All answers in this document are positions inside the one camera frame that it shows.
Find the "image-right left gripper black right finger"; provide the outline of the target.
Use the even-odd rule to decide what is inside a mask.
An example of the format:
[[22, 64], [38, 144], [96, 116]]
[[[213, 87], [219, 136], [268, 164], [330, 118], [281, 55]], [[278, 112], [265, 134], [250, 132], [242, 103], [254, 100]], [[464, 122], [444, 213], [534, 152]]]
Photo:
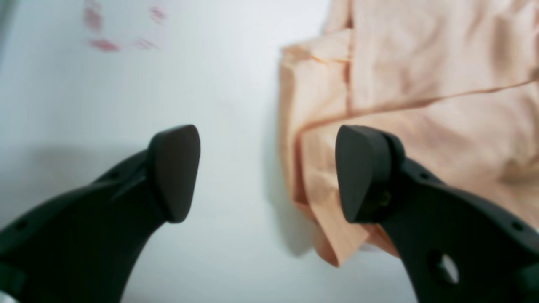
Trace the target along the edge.
[[406, 157], [393, 134], [341, 126], [335, 145], [344, 218], [379, 224], [420, 303], [537, 303], [538, 233]]

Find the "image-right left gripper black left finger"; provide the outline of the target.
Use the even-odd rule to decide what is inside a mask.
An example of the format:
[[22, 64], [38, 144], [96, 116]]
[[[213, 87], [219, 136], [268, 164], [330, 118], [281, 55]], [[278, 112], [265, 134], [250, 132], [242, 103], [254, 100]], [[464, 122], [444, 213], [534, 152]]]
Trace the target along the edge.
[[119, 303], [152, 234], [187, 218], [199, 163], [197, 128], [171, 128], [91, 184], [21, 215], [1, 230], [1, 294]]

